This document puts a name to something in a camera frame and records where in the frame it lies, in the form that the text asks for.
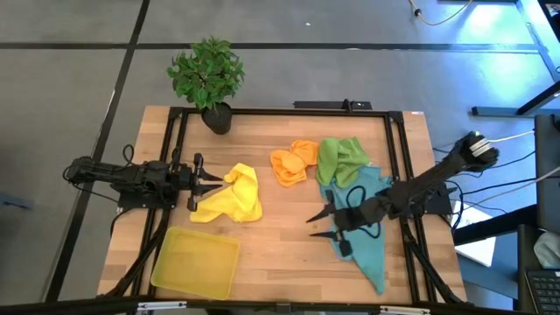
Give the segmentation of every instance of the black plant pot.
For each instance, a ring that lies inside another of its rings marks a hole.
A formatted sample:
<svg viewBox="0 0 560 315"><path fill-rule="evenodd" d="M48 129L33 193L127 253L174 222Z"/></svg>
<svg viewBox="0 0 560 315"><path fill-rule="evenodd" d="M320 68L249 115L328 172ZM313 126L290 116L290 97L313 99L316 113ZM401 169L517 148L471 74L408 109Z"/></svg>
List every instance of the black plant pot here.
<svg viewBox="0 0 560 315"><path fill-rule="evenodd" d="M231 108L225 102L217 103L214 109L205 108L202 120L214 133L224 135L231 128Z"/></svg>

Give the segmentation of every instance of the white cable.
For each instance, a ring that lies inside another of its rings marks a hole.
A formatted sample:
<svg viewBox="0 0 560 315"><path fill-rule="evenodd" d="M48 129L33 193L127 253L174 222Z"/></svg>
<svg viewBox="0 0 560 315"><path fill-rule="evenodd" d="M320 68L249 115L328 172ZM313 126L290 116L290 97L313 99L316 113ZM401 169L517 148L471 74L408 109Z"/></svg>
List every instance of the white cable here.
<svg viewBox="0 0 560 315"><path fill-rule="evenodd" d="M511 140L511 139L515 139L515 138L517 138L517 137L522 137L522 136L525 136L525 135L528 135L528 134L532 134L532 133L535 133L535 131L534 131L534 130L525 131L525 132L520 133L519 135L515 135L515 136L506 136L506 137L503 137L503 138L500 138L500 139L496 139L496 140L488 140L488 142L490 142L490 143L497 143L497 142L500 142L500 141Z"/></svg>
<svg viewBox="0 0 560 315"><path fill-rule="evenodd" d="M414 0L409 0L409 2L410 2L410 5L412 5L412 9L413 9L413 11L415 12L415 15L416 15L416 11L419 10L418 7L417 7L417 5L414 3ZM441 22L430 23L430 22L426 21L426 19L425 19L424 16L422 15L422 12L421 12L421 11L418 12L417 16L422 20L422 22L426 23L426 24L429 25L429 26L441 25L441 24L443 24L443 23L449 21L450 19L455 18L456 15L458 15L462 10L464 10L464 9L465 9L467 6L469 6L469 4L471 4L472 2L473 2L473 0L469 0L469 2L466 3L465 5L463 5L463 7L462 7L461 9L459 9L457 12L451 14L450 17L446 18L445 20L443 20L443 21L441 21Z"/></svg>
<svg viewBox="0 0 560 315"><path fill-rule="evenodd" d="M555 168L554 170L549 171L548 173L542 175L540 178L537 178L537 179L535 179L535 180L533 180L533 181L528 182L528 183L525 184L525 185L521 185L521 186L519 186L519 187L517 187L517 188L510 189L510 190L505 191L505 192L500 192L500 193L498 193L497 195L494 195L494 196L492 196L492 197L488 197L488 198L486 198L486 199L483 199L483 200L481 200L481 201L478 201L477 203L478 203L478 204L481 204L481 203L483 203L483 202L492 200L492 199L494 199L494 198L503 196L503 195L505 195L505 194L513 193L513 192L518 191L518 190L520 190L520 189L522 189L522 188L525 188L525 187L527 187L527 186L531 186L531 185L533 185L533 184L536 184L536 183L540 182L540 181L543 180L543 179L546 179L548 176L550 176L550 175L552 175L552 174L554 174L555 172L558 172L558 171L560 171L560 166L558 166L558 167ZM472 207L474 207L474 206L466 207L465 209L463 209L463 211L465 211L465 210L468 209L468 208L472 208Z"/></svg>

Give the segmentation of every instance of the orange cloth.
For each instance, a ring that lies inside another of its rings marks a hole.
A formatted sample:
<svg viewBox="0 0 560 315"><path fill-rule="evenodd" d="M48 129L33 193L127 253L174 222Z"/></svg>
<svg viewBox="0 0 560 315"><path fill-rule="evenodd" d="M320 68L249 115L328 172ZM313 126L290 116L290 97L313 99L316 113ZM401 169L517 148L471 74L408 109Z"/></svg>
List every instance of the orange cloth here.
<svg viewBox="0 0 560 315"><path fill-rule="evenodd" d="M316 165L318 154L319 144L307 140L294 141L290 150L273 150L270 154L270 163L278 183L290 187L306 180L305 167Z"/></svg>

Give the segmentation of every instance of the green cloth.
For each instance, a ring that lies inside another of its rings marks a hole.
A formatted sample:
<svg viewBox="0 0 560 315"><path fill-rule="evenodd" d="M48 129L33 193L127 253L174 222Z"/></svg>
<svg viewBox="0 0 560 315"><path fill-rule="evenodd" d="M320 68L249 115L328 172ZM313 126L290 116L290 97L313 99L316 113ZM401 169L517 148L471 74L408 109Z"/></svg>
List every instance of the green cloth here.
<svg viewBox="0 0 560 315"><path fill-rule="evenodd" d="M350 186L358 178L358 169L369 164L369 157L355 137L338 140L327 138L318 147L317 180L323 186L336 178L340 188Z"/></svg>

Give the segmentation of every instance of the green plant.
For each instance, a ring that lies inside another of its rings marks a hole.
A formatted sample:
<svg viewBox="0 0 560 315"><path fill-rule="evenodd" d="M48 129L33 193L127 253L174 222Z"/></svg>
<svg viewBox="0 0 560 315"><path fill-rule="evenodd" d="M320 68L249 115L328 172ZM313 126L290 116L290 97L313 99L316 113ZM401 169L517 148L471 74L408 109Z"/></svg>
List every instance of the green plant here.
<svg viewBox="0 0 560 315"><path fill-rule="evenodd" d="M181 52L171 59L167 74L173 78L177 97L186 96L197 109L213 109L226 96L235 96L245 73L239 57L231 52L230 43L210 37L192 44L194 54Z"/></svg>

